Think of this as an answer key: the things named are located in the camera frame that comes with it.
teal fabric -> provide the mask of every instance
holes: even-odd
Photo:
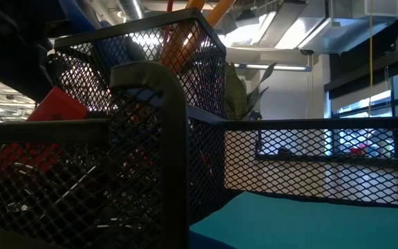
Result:
[[[238,249],[398,248],[398,209],[244,192],[190,230]]]

teal cushion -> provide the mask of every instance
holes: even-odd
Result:
[[[398,248],[398,209],[244,192],[190,229],[238,249]]]

